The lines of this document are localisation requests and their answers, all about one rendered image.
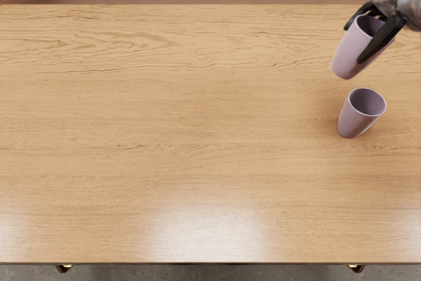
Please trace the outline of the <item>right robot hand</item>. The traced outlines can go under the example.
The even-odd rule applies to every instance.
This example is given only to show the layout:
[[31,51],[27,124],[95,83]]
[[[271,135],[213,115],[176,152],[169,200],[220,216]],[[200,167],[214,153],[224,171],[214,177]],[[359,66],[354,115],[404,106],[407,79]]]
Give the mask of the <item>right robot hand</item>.
[[360,15],[379,17],[385,24],[376,31],[367,47],[357,58],[362,64],[381,51],[404,28],[421,32],[421,0],[369,0],[345,24],[348,30]]

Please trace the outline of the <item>lilac cup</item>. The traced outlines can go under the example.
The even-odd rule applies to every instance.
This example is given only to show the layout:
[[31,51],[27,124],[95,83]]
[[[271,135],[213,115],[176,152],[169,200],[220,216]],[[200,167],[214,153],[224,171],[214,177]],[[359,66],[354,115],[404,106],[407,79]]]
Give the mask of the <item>lilac cup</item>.
[[384,97],[369,88],[349,92],[339,114],[337,131],[344,138],[357,138],[370,129],[385,113]]
[[350,80],[374,62],[393,43],[394,39],[364,63],[359,64],[357,58],[384,24],[384,21],[373,16],[357,16],[335,52],[330,64],[332,72],[342,79]]

